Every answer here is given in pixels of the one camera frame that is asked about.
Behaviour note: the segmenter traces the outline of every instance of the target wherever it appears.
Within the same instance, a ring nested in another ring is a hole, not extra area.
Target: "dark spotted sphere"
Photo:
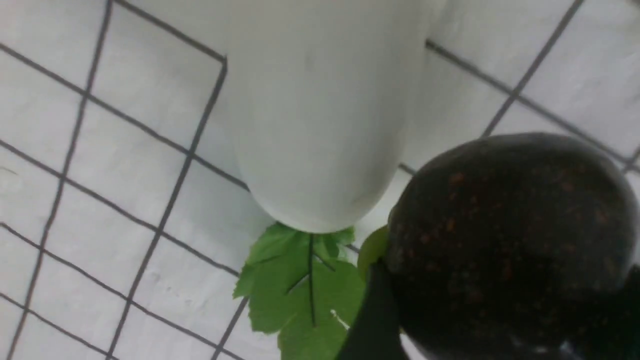
[[[627,278],[637,212],[615,165],[571,138],[446,152],[390,216],[402,326],[430,360],[573,359],[583,319]]]

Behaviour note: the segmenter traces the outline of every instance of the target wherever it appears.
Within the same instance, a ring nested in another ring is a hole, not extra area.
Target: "artificial leaf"
[[[353,227],[348,227],[345,230],[337,231],[335,233],[328,234],[331,236],[336,243],[340,245],[349,245],[356,241],[355,230]]]
[[[334,360],[347,336],[339,322],[314,327],[310,316],[296,316],[278,336],[281,360]]]
[[[290,244],[279,258],[268,261],[257,272],[249,298],[249,317],[254,331],[272,334],[279,331],[297,311],[300,301],[288,296],[308,274],[306,247]]]
[[[249,298],[254,331],[280,331],[282,359],[337,355],[364,294],[358,270],[340,259],[353,238],[352,228],[308,234],[276,224],[252,247],[234,296]]]
[[[299,234],[299,231],[279,222],[269,226],[258,241],[251,246],[246,264],[256,264],[282,255],[290,241]]]
[[[234,299],[248,296],[251,293],[255,281],[255,271],[255,265],[245,265],[242,267],[240,278],[236,282],[236,288],[234,289]]]
[[[289,294],[293,301],[300,303],[278,337],[282,360],[335,359],[360,309],[363,295],[364,282],[352,264],[314,261],[311,276]]]

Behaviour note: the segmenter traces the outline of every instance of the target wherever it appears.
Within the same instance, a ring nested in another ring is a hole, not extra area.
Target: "white tile floor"
[[[0,2],[0,357],[279,358],[231,297],[273,220],[245,190],[225,132],[216,85],[230,1]],[[548,131],[605,151],[640,193],[638,5],[433,1],[405,164],[487,130]],[[356,225],[357,245],[409,180],[398,170]]]

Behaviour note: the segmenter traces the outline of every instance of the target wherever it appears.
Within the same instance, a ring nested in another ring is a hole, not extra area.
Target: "white ceramic surface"
[[[422,5],[234,1],[230,126],[244,180],[271,216],[327,233],[383,195],[404,147]]]

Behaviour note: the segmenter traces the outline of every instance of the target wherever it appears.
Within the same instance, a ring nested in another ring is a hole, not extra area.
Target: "dark grout line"
[[[17,306],[17,307],[19,307],[19,308],[21,308],[21,309],[23,309],[23,310],[24,310],[24,306],[23,306],[22,304],[20,304],[19,302],[17,302],[17,301],[15,301],[15,300],[11,299],[8,295],[5,295],[5,294],[3,294],[3,293],[0,293],[0,297],[1,297],[2,299],[5,299],[5,300],[7,300],[8,302],[12,303],[13,305],[15,305],[15,306]]]
[[[241,187],[242,189],[245,189],[246,191],[250,192],[249,186],[247,186],[247,184],[245,184],[244,181],[238,179],[237,177],[225,172],[224,170],[222,170],[222,169],[220,169],[218,167],[215,167],[214,165],[212,165],[211,163],[205,161],[203,158],[201,158],[201,157],[199,157],[197,155],[195,156],[194,160],[199,162],[199,164],[201,164],[205,168],[208,168],[209,170],[215,172],[219,176],[225,178],[227,181],[229,181],[231,183],[234,183],[235,185]]]
[[[100,27],[100,32],[98,35],[98,40],[95,46],[95,51],[93,54],[93,60],[92,60],[92,65],[91,65],[91,69],[89,70],[89,75],[87,77],[87,81],[86,81],[86,94],[91,92],[91,89],[93,87],[93,80],[95,79],[95,74],[97,72],[98,69],[98,63],[100,61],[100,54],[102,52],[102,46],[104,45],[104,39],[106,37],[106,33],[107,33],[107,29],[109,28],[109,19],[111,17],[111,9],[112,9],[112,2],[111,0],[106,0],[105,1],[105,9],[104,9],[104,18],[102,20],[102,25]],[[31,276],[31,281],[29,283],[29,289],[27,291],[27,296],[26,299],[24,301],[24,310],[22,312],[22,317],[20,318],[20,322],[18,323],[18,327],[15,331],[15,334],[13,335],[13,340],[11,343],[11,346],[9,348],[9,352],[7,355],[7,360],[12,360],[13,355],[15,353],[15,349],[16,346],[18,344],[18,340],[20,339],[20,335],[22,333],[22,330],[24,328],[24,322],[26,321],[27,318],[27,313],[29,311],[29,307],[31,305],[31,298],[33,297],[33,292],[35,290],[35,286],[36,286],[36,282],[38,280],[38,274],[40,273],[40,269],[42,267],[42,260],[44,258],[44,251],[43,249],[45,249],[46,243],[47,243],[47,238],[49,236],[49,230],[51,229],[51,226],[53,225],[53,222],[56,218],[56,213],[58,211],[58,206],[60,205],[60,200],[62,198],[62,194],[64,191],[64,186],[65,186],[65,179],[67,178],[67,174],[69,171],[69,168],[71,166],[71,159],[73,158],[75,149],[76,149],[76,143],[77,143],[77,139],[78,136],[80,134],[80,128],[82,126],[82,122],[84,119],[84,109],[86,108],[86,103],[87,103],[87,96],[86,94],[84,94],[82,96],[82,99],[80,101],[80,105],[78,106],[78,113],[77,113],[77,118],[76,118],[76,124],[74,126],[74,130],[71,136],[71,142],[67,151],[67,156],[65,158],[65,163],[63,166],[63,170],[62,170],[62,174],[60,176],[60,179],[58,181],[58,190],[56,192],[56,197],[54,198],[54,202],[53,202],[53,206],[51,208],[51,214],[49,215],[49,218],[47,220],[47,223],[44,225],[44,230],[42,231],[42,238],[40,239],[40,250],[38,251],[38,258],[36,260],[36,265],[35,265],[35,269],[33,270],[33,275]]]
[[[477,66],[473,65],[472,63],[463,60],[462,58],[460,58],[459,56],[455,55],[454,53],[448,51],[447,49],[445,49],[444,47],[436,44],[434,41],[432,41],[431,39],[427,39],[424,43],[425,47],[431,51],[433,51],[434,53],[440,55],[441,57],[443,57],[444,59],[448,60],[449,62],[453,63],[454,65],[457,65],[458,67],[461,67],[464,71],[468,72],[469,74],[472,74],[473,76],[483,80],[485,83],[488,83],[489,85],[491,85],[492,87],[494,87],[497,90],[500,90],[501,92],[505,93],[506,95],[511,95],[513,93],[513,89],[508,86],[507,84],[499,81],[498,79],[495,79],[493,77],[491,77],[491,75],[485,73],[484,71],[480,70]]]
[[[35,248],[39,248],[39,246],[38,246],[36,243],[34,243],[33,241],[31,241],[31,240],[27,239],[24,235],[22,235],[22,234],[18,233],[16,230],[14,230],[12,227],[10,227],[9,225],[7,225],[6,223],[0,223],[0,227],[4,228],[4,229],[5,229],[5,230],[7,230],[9,233],[11,233],[11,234],[15,235],[15,236],[16,236],[16,237],[18,237],[20,240],[22,240],[22,241],[24,241],[24,242],[28,243],[29,245],[31,245],[31,246],[33,246],[33,247],[35,247]],[[48,255],[49,257],[53,258],[53,260],[55,260],[55,261],[57,261],[57,262],[59,262],[59,263],[61,263],[61,264],[63,264],[63,265],[66,265],[66,266],[68,266],[68,267],[70,267],[70,268],[74,269],[75,271],[77,271],[77,272],[79,272],[80,274],[82,274],[82,275],[84,275],[85,277],[87,277],[89,280],[93,281],[95,284],[97,284],[97,285],[99,285],[100,287],[104,288],[104,289],[105,289],[105,290],[107,290],[108,292],[110,292],[110,293],[112,293],[112,294],[116,295],[117,297],[121,298],[122,300],[125,300],[125,301],[127,300],[127,297],[126,297],[123,293],[119,292],[118,290],[115,290],[114,288],[112,288],[112,287],[108,286],[107,284],[104,284],[102,281],[100,281],[100,280],[96,279],[95,277],[91,276],[89,273],[87,273],[87,272],[86,272],[86,271],[84,271],[83,269],[79,268],[78,266],[76,266],[76,265],[74,265],[74,264],[70,263],[70,262],[69,262],[69,261],[67,261],[67,260],[62,259],[61,257],[59,257],[59,256],[57,256],[57,255],[55,255],[55,254],[52,254],[51,252],[49,252],[49,251],[48,251],[48,250],[46,250],[46,249],[44,249],[43,251],[46,253],[46,255]],[[10,298],[9,296],[7,296],[7,295],[0,293],[0,297],[2,297],[2,298],[4,298],[4,299],[6,299],[7,301],[9,301],[9,302],[11,302],[12,304],[14,304],[14,305],[16,305],[16,306],[20,307],[21,309],[24,309],[24,306],[23,306],[23,305],[20,305],[17,301],[15,301],[15,300],[11,299],[11,298]],[[184,327],[181,327],[181,326],[177,325],[176,323],[173,323],[173,322],[171,322],[171,321],[169,321],[169,320],[167,320],[167,319],[163,318],[162,316],[160,316],[160,315],[158,315],[158,314],[155,314],[154,312],[152,312],[152,311],[148,310],[147,308],[143,307],[142,305],[140,305],[139,303],[137,303],[137,302],[135,302],[135,301],[132,301],[132,302],[131,302],[131,305],[135,306],[136,308],[138,308],[140,311],[142,311],[142,312],[143,312],[143,313],[145,313],[146,315],[149,315],[149,316],[151,316],[152,318],[154,318],[154,319],[156,319],[156,320],[159,320],[160,322],[163,322],[164,324],[166,324],[166,325],[168,325],[168,326],[170,326],[170,327],[172,327],[172,328],[174,328],[174,329],[176,329],[176,330],[178,330],[178,331],[180,331],[180,332],[183,332],[184,334],[187,334],[188,336],[192,336],[192,337],[196,338],[198,341],[200,341],[200,342],[202,342],[202,343],[204,343],[204,344],[206,344],[206,345],[209,345],[209,346],[211,346],[211,347],[213,347],[213,348],[217,348],[217,346],[218,346],[218,345],[217,345],[217,344],[215,344],[213,341],[208,340],[208,339],[206,339],[206,338],[204,338],[204,337],[202,337],[202,336],[200,336],[200,335],[196,334],[195,332],[193,332],[193,331],[191,331],[191,330],[189,330],[189,329],[186,329],[186,328],[184,328]],[[52,324],[52,326],[53,326],[53,327],[55,327],[56,329],[59,329],[61,332],[65,333],[65,334],[68,334],[68,332],[67,332],[67,331],[64,331],[62,328],[58,327],[57,325],[53,325],[53,324]],[[77,340],[81,341],[82,343],[84,343],[84,344],[86,345],[86,341],[85,341],[85,340],[82,340],[80,337],[75,336],[75,335],[73,335],[72,337],[73,337],[74,339],[77,339]],[[100,351],[100,353],[101,353],[102,355],[105,355],[105,356],[107,356],[107,355],[108,355],[108,354],[107,354],[107,352],[102,351],[102,350]],[[233,353],[231,353],[231,352],[228,352],[228,351],[227,351],[227,352],[225,352],[225,353],[226,353],[226,354],[231,354],[230,356],[233,356],[233,357],[234,357],[234,358],[236,358],[236,359],[241,359],[240,357],[236,356],[235,354],[233,354]]]
[[[640,146],[634,151],[634,154],[631,155],[631,158],[625,162],[625,167],[622,169],[623,173],[630,172],[631,170],[635,170],[640,172],[640,170],[636,167],[636,162],[640,159]]]
[[[242,315],[242,312],[244,311],[244,308],[246,307],[247,302],[249,302],[248,297],[245,297],[242,299],[242,301],[240,301],[240,305],[238,306],[238,309],[236,310],[234,317],[231,318],[231,321],[227,326],[227,330],[225,330],[225,333],[222,335],[222,339],[220,339],[220,342],[218,343],[219,346],[218,348],[216,348],[216,351],[213,353],[211,360],[218,360],[218,356],[220,356],[220,353],[222,353],[222,349],[227,343],[229,336],[231,336],[231,332],[234,330],[234,327],[236,326],[238,319],[240,319],[240,315]]]
[[[103,197],[102,195],[96,193],[93,190],[90,190],[86,187],[84,187],[83,185],[80,185],[79,183],[75,182],[74,180],[71,180],[69,178],[67,178],[67,183],[71,186],[73,186],[76,190],[79,190],[81,193],[88,195],[89,197],[92,197],[93,199],[101,202],[102,204],[106,205],[107,207],[111,208],[113,211],[117,212],[118,214],[122,215],[123,217],[129,219],[131,222],[134,222],[135,224],[138,224],[142,227],[145,227],[151,231],[156,231],[157,228],[153,225],[151,225],[150,223],[139,219],[135,216],[133,216],[132,214],[128,213],[125,209],[122,209],[120,206],[116,205],[114,202],[108,200],[107,198]]]
[[[569,123],[568,121],[562,119],[561,117],[558,117],[557,115],[553,114],[551,111],[546,110],[544,107],[542,107],[541,105],[537,104],[536,102],[534,102],[533,100],[530,100],[526,97],[518,97],[518,100],[520,101],[520,103],[522,103],[524,106],[526,106],[527,108],[529,108],[530,110],[536,112],[538,115],[546,118],[549,122],[563,128],[564,130],[566,130],[567,132],[576,135],[578,138],[586,141],[587,143],[590,143],[592,146],[596,147],[597,149],[600,149],[601,151],[605,152],[607,155],[611,156],[612,158],[622,162],[622,163],[626,163],[629,160],[626,159],[624,156],[618,154],[616,151],[614,151],[613,149],[611,149],[610,147],[606,146],[605,144],[599,142],[598,140],[596,140],[595,138],[593,138],[591,135],[583,132],[582,130],[580,130],[578,127],[574,126],[573,124]]]
[[[54,177],[56,177],[58,179],[61,177],[61,174],[59,172],[53,170],[52,168],[48,167],[47,165],[44,165],[40,161],[32,158],[31,156],[25,154],[24,152],[16,149],[14,146],[11,146],[10,144],[6,143],[2,139],[0,139],[0,147],[5,148],[8,152],[18,156],[20,159],[23,159],[24,161],[27,161],[28,163],[32,164],[33,166],[39,168],[40,170],[43,170],[44,172],[47,172],[50,175],[53,175]]]
[[[4,51],[7,55],[15,58],[16,60],[19,60],[20,62],[22,62],[23,64],[27,65],[28,67],[31,67],[31,68],[41,72],[42,74],[45,74],[46,76],[49,76],[51,79],[53,79],[53,80],[59,82],[60,84],[66,86],[67,88],[71,89],[75,93],[77,93],[79,95],[84,95],[85,91],[82,88],[80,88],[77,85],[71,83],[70,81],[66,80],[62,76],[57,75],[53,71],[45,69],[43,66],[35,63],[33,60],[30,60],[29,58],[25,57],[24,55],[22,55],[22,54],[18,53],[17,51],[11,49],[7,45],[4,45],[4,44],[0,43],[0,50]]]
[[[159,316],[159,315],[149,311],[148,309],[146,309],[145,307],[143,307],[142,305],[140,305],[139,303],[137,303],[135,301],[132,301],[131,305],[133,305],[136,309],[142,311],[146,315],[151,316],[152,318],[164,323],[165,325],[168,325],[169,327],[171,327],[171,328],[173,328],[175,330],[178,330],[178,331],[182,332],[183,334],[186,334],[188,336],[191,336],[192,338],[197,339],[198,341],[200,341],[203,344],[209,345],[212,348],[218,348],[218,344],[214,343],[213,341],[208,340],[208,339],[196,334],[195,332],[193,332],[193,331],[191,331],[191,330],[189,330],[187,328],[184,328],[184,327],[182,327],[182,326],[180,326],[180,325],[178,325],[176,323],[173,323],[173,322],[163,318],[162,316]]]
[[[57,326],[56,324],[48,321],[47,319],[45,319],[44,317],[42,317],[40,314],[36,313],[35,311],[29,310],[29,313],[31,313],[33,316],[38,318],[38,320],[40,320],[41,322],[51,326],[52,328],[56,329],[57,331],[60,331],[64,335],[67,335],[69,338],[72,338],[73,340],[76,340],[77,342],[79,342],[79,343],[83,344],[84,346],[92,349],[93,351],[98,352],[98,353],[100,353],[102,355],[106,355],[107,354],[107,352],[104,351],[103,349],[101,349],[101,348],[99,348],[99,347],[97,347],[95,345],[92,345],[91,343],[89,343],[88,341],[80,338],[79,336],[73,335],[72,333],[70,333],[70,332],[66,331],[65,329],[61,328],[60,326]]]
[[[409,165],[405,164],[405,163],[400,163],[400,165],[398,166],[400,168],[400,170],[406,172],[407,174],[414,176],[417,171],[414,170],[412,167],[410,167]]]
[[[455,56],[454,54],[450,53],[448,50],[444,49],[442,46],[437,45],[437,44],[433,43],[430,40],[427,40],[427,42],[429,44],[432,44],[432,45],[428,46],[428,49],[431,49],[431,50],[438,49],[438,51],[436,52],[437,54],[439,54],[440,56],[443,56],[445,59],[451,61],[454,65],[457,65],[458,67],[460,67],[464,71],[468,72],[469,74],[479,78],[480,80],[485,81],[489,85],[493,86],[496,90],[504,92],[505,94],[511,95],[513,93],[513,90],[509,89],[508,87],[503,87],[503,86],[506,86],[506,85],[497,85],[497,84],[500,84],[499,81],[491,79],[491,77],[489,75],[486,75],[486,74],[482,75],[482,73],[479,74],[479,71],[471,70],[472,68],[474,68],[473,65],[467,63],[465,60],[462,60],[459,57]],[[626,157],[618,154],[612,148],[606,146],[604,143],[602,143],[599,140],[593,138],[592,136],[586,134],[585,132],[583,132],[579,128],[575,127],[574,125],[571,125],[571,123],[568,122],[567,120],[562,119],[561,117],[559,117],[556,114],[553,114],[551,111],[545,109],[543,106],[535,103],[533,100],[527,98],[526,96],[524,96],[522,94],[517,95],[516,96],[516,101],[518,101],[520,104],[522,104],[526,108],[528,108],[528,109],[532,110],[533,112],[537,113],[541,117],[545,118],[545,120],[547,120],[547,121],[549,121],[549,122],[551,122],[551,123],[563,128],[567,132],[577,136],[578,138],[581,138],[581,139],[587,141],[588,143],[590,143],[591,145],[595,146],[596,148],[606,152],[612,158],[614,158],[614,159],[616,159],[616,160],[618,160],[620,162],[627,163],[627,164],[629,164],[631,162],[631,160],[626,159]],[[635,165],[632,165],[627,171],[629,171],[629,170],[640,172],[640,169],[638,169]]]
[[[9,296],[7,296],[4,293],[0,293],[0,298],[7,300],[8,302],[10,302],[11,304],[19,307],[22,310],[25,310],[23,305],[20,305],[17,301],[11,299]],[[65,329],[61,328],[60,326],[57,326],[56,324],[48,321],[47,319],[45,319],[42,315],[36,313],[35,311],[31,310],[31,309],[27,309],[26,310],[29,314],[33,315],[35,318],[37,318],[38,320],[40,320],[41,322],[47,324],[48,326],[56,329],[57,331],[60,331],[62,334],[68,336],[69,338],[72,338],[73,340],[76,340],[77,342],[83,344],[84,346],[92,349],[93,351],[96,351],[102,355],[106,355],[107,352],[102,350],[99,347],[96,347],[95,345],[92,345],[91,343],[83,340],[82,338],[80,338],[79,336],[73,335],[72,333],[66,331]]]
[[[202,261],[205,261],[206,263],[208,263],[209,265],[213,266],[214,268],[219,268],[220,270],[224,270],[227,273],[229,273],[229,275],[233,275],[235,277],[240,277],[240,273],[236,270],[234,270],[233,268],[230,268],[227,265],[223,265],[205,255],[203,255],[201,252],[195,250],[194,248],[190,247],[189,245],[183,243],[182,241],[174,238],[172,235],[169,235],[168,233],[162,233],[162,236],[165,237],[167,240],[169,240],[170,242],[178,245],[179,247],[183,248],[184,250],[190,252],[192,255],[194,255],[196,258],[201,259]]]
[[[51,175],[57,177],[58,179],[61,177],[61,174],[56,172],[55,170],[49,168],[47,165],[44,165],[43,163],[39,162],[36,159],[31,158],[30,156],[18,151],[16,148],[12,147],[11,145],[8,145],[7,143],[3,142],[2,140],[0,140],[0,147],[4,147],[5,149],[7,149],[8,151],[14,153],[15,155],[17,155],[18,157],[22,158],[23,160],[33,164],[34,166],[37,166],[38,168],[41,168],[42,170],[50,173]],[[88,189],[86,187],[84,187],[83,185],[75,182],[72,179],[66,178],[66,183],[69,184],[70,186],[74,187],[76,190],[80,191],[81,193],[88,195],[89,197],[94,198],[95,200],[99,201],[100,203],[106,205],[107,207],[111,208],[112,210],[116,211],[117,213],[121,214],[122,216],[124,216],[125,218],[129,219],[130,221],[134,222],[135,224],[138,224],[140,226],[143,226],[153,232],[157,231],[157,227],[144,221],[141,220],[137,217],[135,217],[134,215],[128,213],[126,210],[122,209],[120,206],[116,205],[115,203],[111,202],[110,200],[108,200],[107,198],[99,195],[98,193],[94,192],[91,189]],[[171,241],[172,243],[178,245],[179,247],[183,248],[184,250],[192,253],[193,255],[195,255],[196,257],[204,260],[205,262],[207,262],[208,264],[215,266],[216,268],[222,269],[224,271],[226,271],[227,273],[229,273],[230,275],[233,275],[235,277],[239,276],[239,273],[237,270],[230,268],[227,265],[218,263],[217,261],[209,258],[208,256],[202,254],[201,252],[197,251],[196,249],[194,249],[193,247],[190,247],[188,244],[176,239],[176,237],[163,232],[162,235],[167,238],[167,240]]]
[[[149,22],[151,22],[153,25],[156,25],[157,27],[169,32],[170,34],[172,34],[173,36],[177,37],[178,39],[182,40],[183,42],[187,43],[188,45],[190,45],[191,47],[194,47],[195,49],[198,49],[199,51],[209,55],[210,57],[218,60],[220,63],[224,64],[226,63],[226,59],[224,57],[224,55],[220,54],[219,52],[211,49],[210,47],[207,47],[206,45],[204,45],[203,43],[185,35],[183,32],[181,32],[180,30],[174,28],[173,26],[167,24],[166,22],[158,19],[157,17],[154,17],[153,15],[149,14],[148,12],[146,12],[145,10],[142,10],[141,8],[138,8],[137,6],[128,3],[127,1],[124,0],[113,0],[116,4],[122,6],[123,8],[129,10],[130,12],[136,14],[137,16],[141,17],[142,19],[145,19]]]
[[[127,303],[124,307],[124,311],[122,312],[122,317],[120,318],[120,321],[118,323],[118,327],[116,328],[115,334],[113,335],[113,340],[111,341],[111,346],[109,347],[109,352],[107,354],[106,359],[108,360],[112,355],[113,355],[113,351],[115,350],[115,347],[118,343],[118,340],[120,339],[120,334],[122,333],[122,328],[124,327],[124,323],[127,319],[127,315],[129,314],[129,309],[131,308],[131,303],[133,301],[133,296],[136,293],[136,290],[138,289],[138,285],[140,284],[140,281],[142,279],[142,275],[145,272],[145,269],[147,268],[147,265],[149,263],[149,261],[151,260],[151,256],[153,255],[157,244],[160,240],[160,237],[162,236],[162,233],[164,232],[164,227],[169,219],[169,215],[171,215],[171,211],[173,209],[173,205],[175,204],[175,201],[178,198],[178,194],[180,193],[180,189],[182,188],[182,184],[184,183],[184,180],[187,176],[187,173],[189,171],[189,167],[191,166],[191,161],[193,160],[194,156],[195,156],[195,152],[196,152],[196,148],[198,147],[198,143],[200,142],[200,137],[202,136],[202,133],[204,131],[204,128],[207,124],[207,120],[209,119],[209,115],[211,114],[211,110],[213,109],[213,106],[216,104],[216,101],[218,100],[218,96],[220,94],[220,90],[222,89],[222,84],[224,83],[224,80],[227,76],[227,63],[223,62],[222,65],[222,69],[220,70],[220,74],[218,76],[218,80],[216,81],[216,85],[212,91],[212,94],[209,98],[209,101],[207,102],[207,106],[205,107],[204,113],[202,114],[202,118],[200,119],[200,123],[198,123],[198,128],[196,129],[196,133],[195,136],[193,137],[193,141],[191,142],[191,146],[189,147],[189,153],[187,154],[186,159],[184,160],[184,164],[182,166],[182,170],[180,171],[180,176],[178,177],[178,180],[175,184],[175,187],[173,188],[171,197],[169,199],[169,203],[167,204],[166,209],[164,210],[164,214],[162,216],[162,219],[160,220],[160,224],[158,225],[158,229],[156,231],[156,234],[154,235],[153,240],[151,241],[151,245],[149,245],[149,248],[147,250],[147,253],[145,254],[145,257],[142,261],[142,264],[140,265],[140,269],[138,270],[138,273],[136,274],[136,278],[133,282],[133,285],[131,286],[131,290],[129,291],[129,294],[127,296]]]
[[[89,95],[89,100],[91,100],[91,102],[93,102],[94,104],[100,106],[102,109],[110,112],[111,114],[121,118],[122,120],[130,123],[131,125],[137,127],[138,129],[144,131],[146,134],[150,135],[152,138],[160,141],[161,143],[165,144],[165,145],[169,145],[170,147],[174,148],[175,150],[178,150],[179,152],[183,153],[183,154],[187,154],[188,150],[169,140],[169,138],[160,135],[158,132],[156,132],[155,130],[153,130],[152,128],[148,127],[147,125],[144,125],[142,122],[128,116],[127,114],[123,113],[122,111],[114,108],[113,106],[107,104],[106,102],[98,99],[97,97],[93,96],[93,95]]]
[[[556,44],[583,2],[584,0],[574,0],[573,4],[569,7],[569,10],[567,10],[563,18],[560,20],[560,23],[557,25],[553,34],[551,34],[551,37],[547,40],[547,43],[542,47],[542,50],[540,50],[527,72],[524,74],[524,76],[522,76],[522,79],[520,79],[516,87],[513,89],[513,92],[509,95],[507,100],[495,114],[487,128],[482,133],[481,137],[490,136],[496,126],[498,126],[500,120],[502,120],[511,105],[516,101],[516,98],[520,95],[520,93],[522,93],[522,90],[528,84],[529,80],[531,80],[533,75],[536,73],[536,71],[542,64],[542,61],[544,61],[547,55],[549,55],[549,53],[551,52],[551,48],[553,48],[553,46]]]

